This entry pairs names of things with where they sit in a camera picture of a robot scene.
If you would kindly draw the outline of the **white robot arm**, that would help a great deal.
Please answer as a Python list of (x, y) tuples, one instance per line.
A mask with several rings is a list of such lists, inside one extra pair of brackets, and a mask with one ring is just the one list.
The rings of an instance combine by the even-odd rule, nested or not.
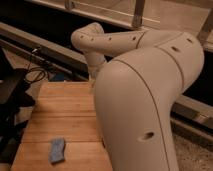
[(74, 31), (94, 81), (99, 128), (113, 171), (179, 171), (170, 113), (200, 75), (203, 47), (190, 33)]

